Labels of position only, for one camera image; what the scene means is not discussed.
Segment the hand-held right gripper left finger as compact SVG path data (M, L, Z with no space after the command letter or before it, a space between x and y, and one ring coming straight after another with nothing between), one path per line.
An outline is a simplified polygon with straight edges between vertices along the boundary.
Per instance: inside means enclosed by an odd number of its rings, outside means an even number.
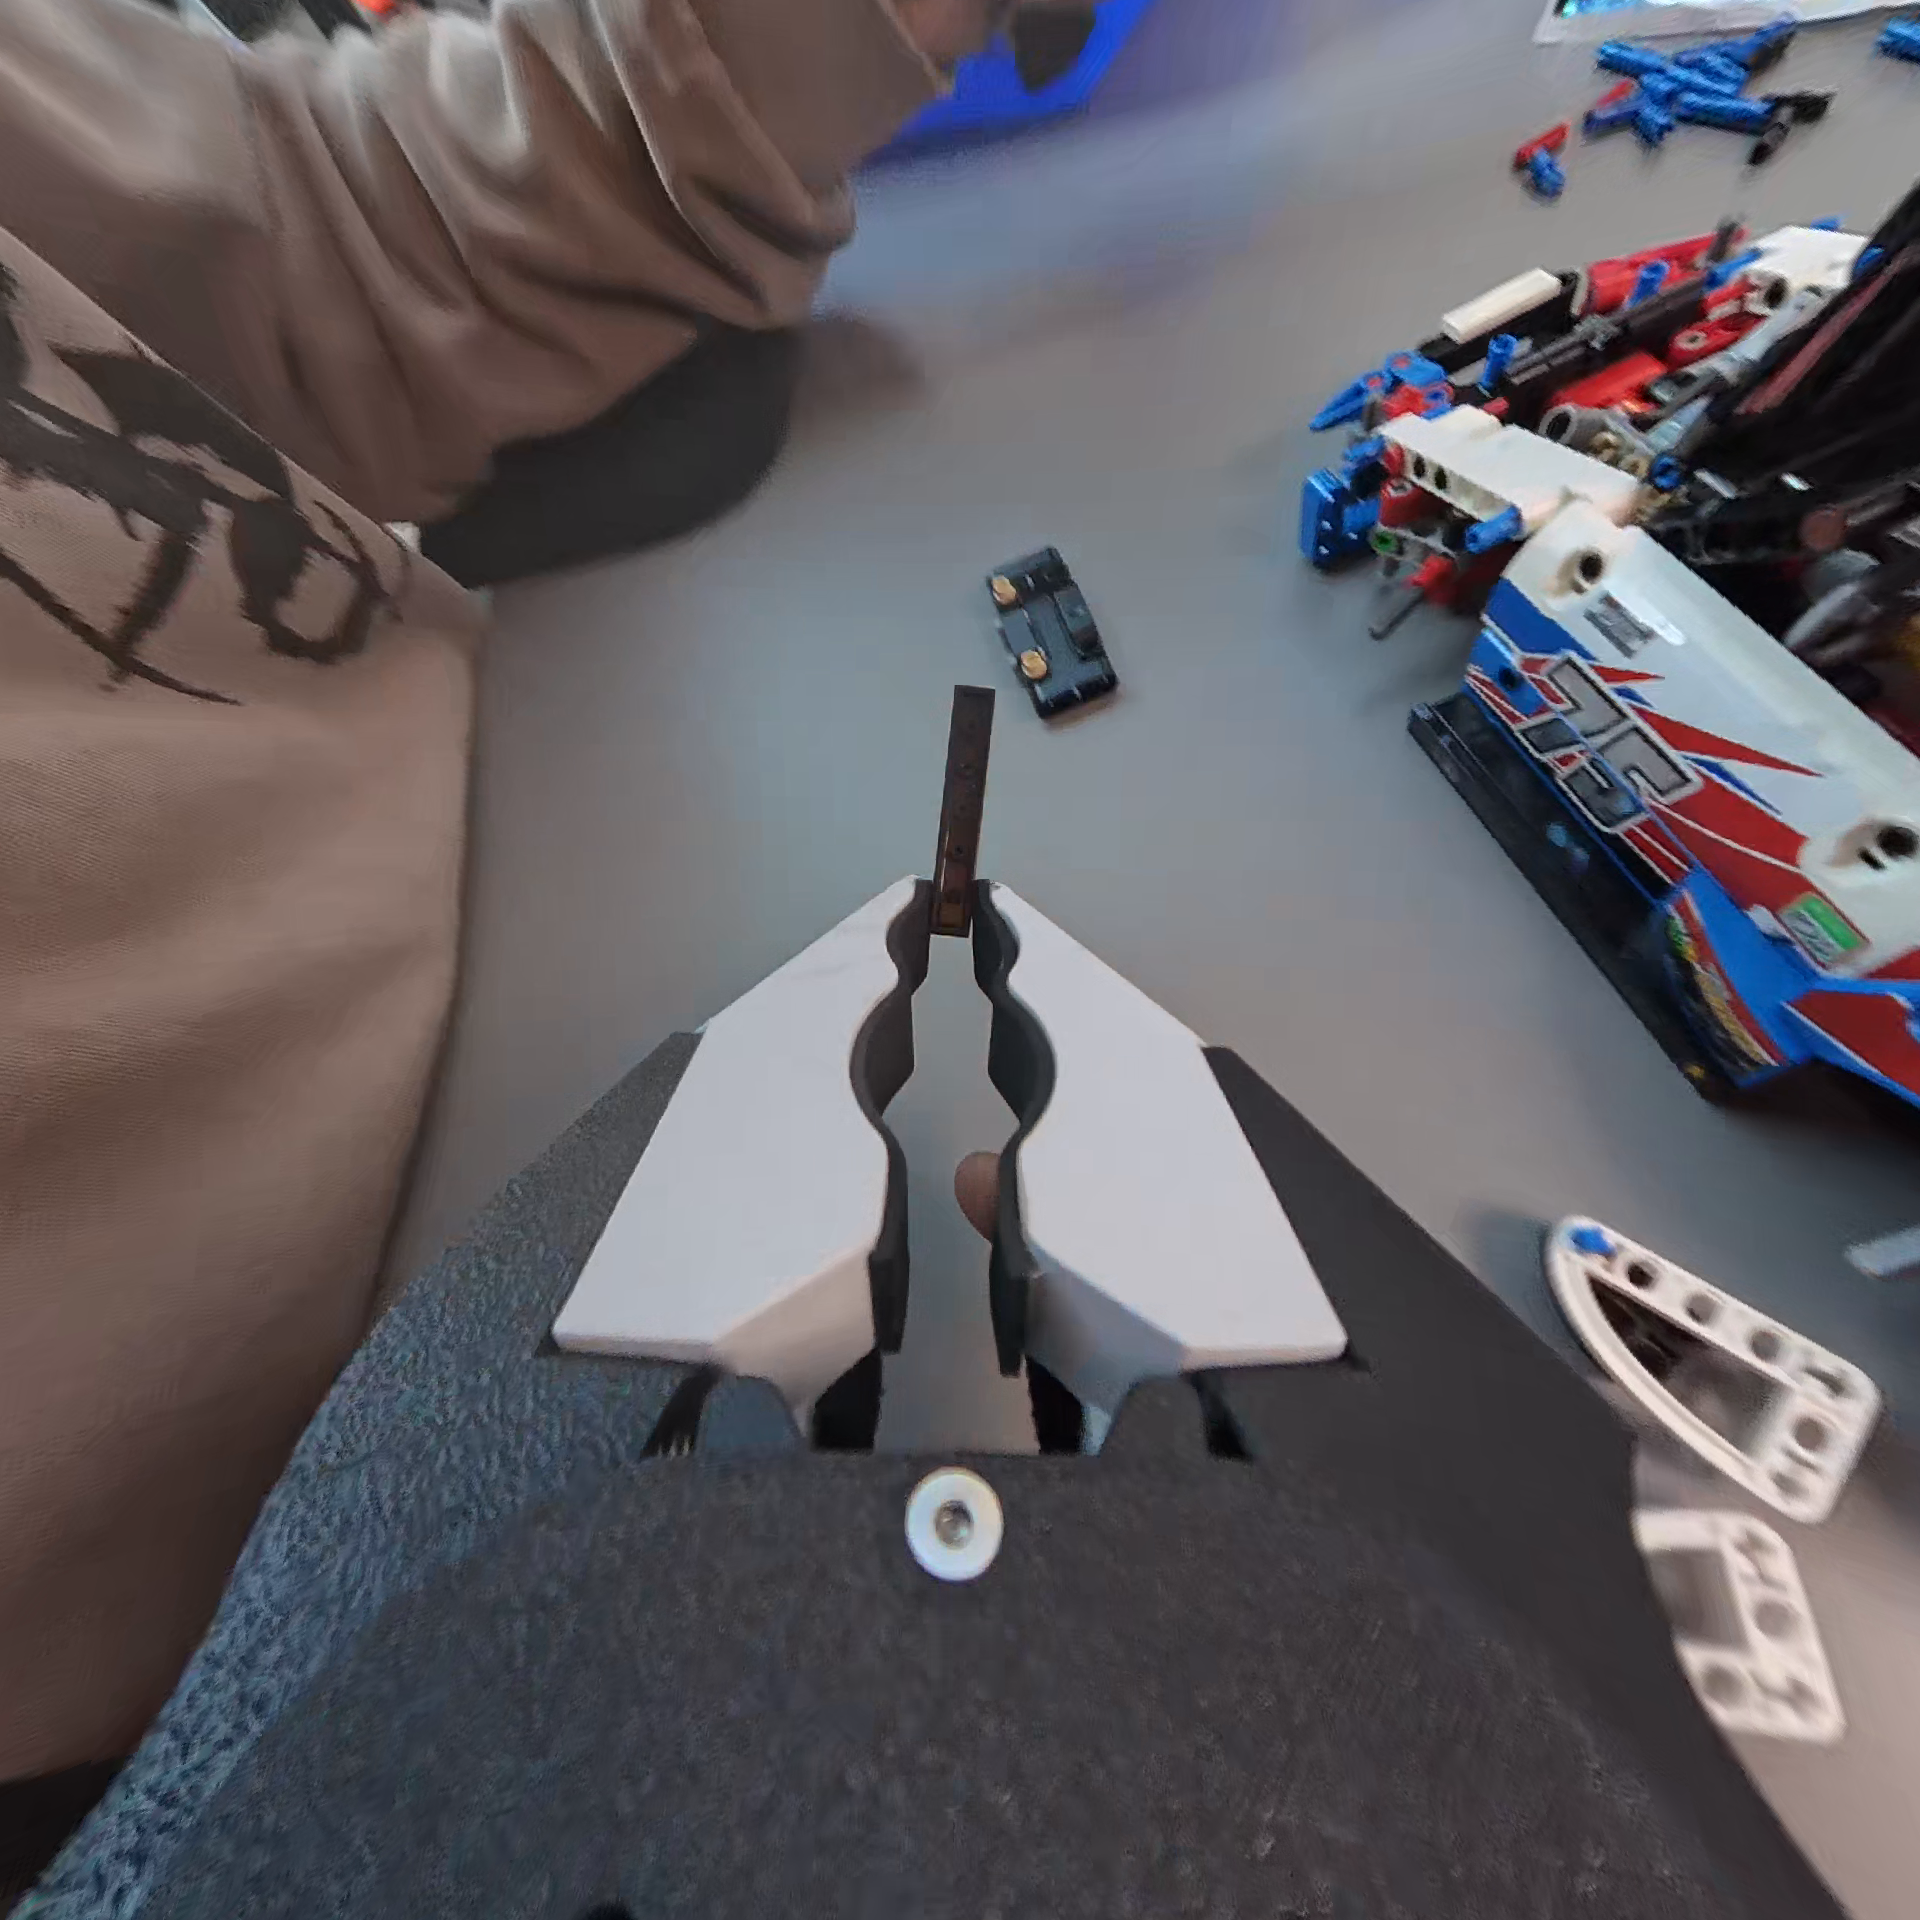
M930 882L904 878L714 1014L552 1337L764 1381L811 1411L898 1353Z

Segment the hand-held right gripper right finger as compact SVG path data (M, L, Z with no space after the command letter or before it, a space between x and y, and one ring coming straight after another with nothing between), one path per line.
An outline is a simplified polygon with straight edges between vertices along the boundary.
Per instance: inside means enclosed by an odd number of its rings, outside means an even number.
M1112 1422L1143 1383L1319 1365L1349 1330L1203 1041L1008 885L972 931L996 1159L996 1358Z

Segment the thin black brick strip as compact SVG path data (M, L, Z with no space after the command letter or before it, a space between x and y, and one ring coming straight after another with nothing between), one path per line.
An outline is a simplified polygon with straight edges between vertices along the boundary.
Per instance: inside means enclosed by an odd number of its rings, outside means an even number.
M944 792L930 874L929 929L965 938L976 907L976 857L992 758L995 687L956 685L944 758Z

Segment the black brick assembly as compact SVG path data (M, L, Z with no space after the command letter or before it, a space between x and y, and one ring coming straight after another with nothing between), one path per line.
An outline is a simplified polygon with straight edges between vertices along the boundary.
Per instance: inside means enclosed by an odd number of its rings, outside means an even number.
M1117 691L1117 666L1058 546L992 566L985 590L1000 642L1043 721L1061 721Z

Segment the holographic sticker sheet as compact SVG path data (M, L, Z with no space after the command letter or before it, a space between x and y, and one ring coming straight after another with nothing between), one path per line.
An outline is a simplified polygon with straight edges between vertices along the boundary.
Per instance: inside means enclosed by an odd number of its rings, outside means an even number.
M1779 21L1805 29L1860 16L1884 21L1911 11L1919 11L1916 1L1546 1L1531 40L1561 46L1607 38L1704 38L1753 32Z

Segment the person's left forearm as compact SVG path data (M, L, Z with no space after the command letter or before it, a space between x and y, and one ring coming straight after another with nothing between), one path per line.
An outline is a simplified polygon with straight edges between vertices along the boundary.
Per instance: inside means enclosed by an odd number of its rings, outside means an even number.
M852 171L1004 14L523 1L319 46L5 3L5 257L423 520L709 326L802 323Z

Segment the white curved brick panel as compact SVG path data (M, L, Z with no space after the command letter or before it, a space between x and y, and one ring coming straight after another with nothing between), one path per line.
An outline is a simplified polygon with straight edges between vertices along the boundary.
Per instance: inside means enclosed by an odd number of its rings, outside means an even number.
M1647 1430L1797 1525L1834 1512L1881 1422L1863 1368L1592 1216L1547 1230L1544 1275Z

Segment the toy brick race car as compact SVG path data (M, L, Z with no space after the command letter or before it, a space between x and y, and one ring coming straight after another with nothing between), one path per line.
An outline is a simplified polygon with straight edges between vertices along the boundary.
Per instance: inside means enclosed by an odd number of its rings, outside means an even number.
M1916 1109L1916 193L1451 309L1313 415L1314 569L1475 623L1409 730L1705 1097Z

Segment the black padded cushion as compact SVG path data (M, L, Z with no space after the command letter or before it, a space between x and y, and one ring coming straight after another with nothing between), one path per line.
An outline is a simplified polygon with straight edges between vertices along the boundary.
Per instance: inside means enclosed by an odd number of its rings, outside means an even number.
M568 432L501 447L420 553L468 590L624 560L731 513L777 464L802 331L709 326Z

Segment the blue plastic bin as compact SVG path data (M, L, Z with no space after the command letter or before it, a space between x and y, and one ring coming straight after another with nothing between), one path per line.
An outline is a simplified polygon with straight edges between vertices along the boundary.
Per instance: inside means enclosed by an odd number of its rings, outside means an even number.
M960 61L947 96L877 146L868 165L965 150L1079 114L1153 9L1153 1L1020 3L985 53Z

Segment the pile of blue brick pins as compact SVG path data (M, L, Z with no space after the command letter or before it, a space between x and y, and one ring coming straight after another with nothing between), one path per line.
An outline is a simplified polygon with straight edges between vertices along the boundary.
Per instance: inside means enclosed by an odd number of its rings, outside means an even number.
M1753 137L1776 91L1760 85L1797 42L1788 21L1664 50L1650 38L1604 38L1596 66L1615 81L1579 117L1585 137L1631 129L1659 146L1680 126Z

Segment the white brick frame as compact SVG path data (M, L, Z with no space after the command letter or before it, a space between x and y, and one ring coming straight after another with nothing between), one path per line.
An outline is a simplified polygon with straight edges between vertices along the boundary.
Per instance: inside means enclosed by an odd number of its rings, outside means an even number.
M1643 1505L1633 1529L1676 1662L1725 1734L1845 1739L1805 1581L1772 1525L1736 1509Z

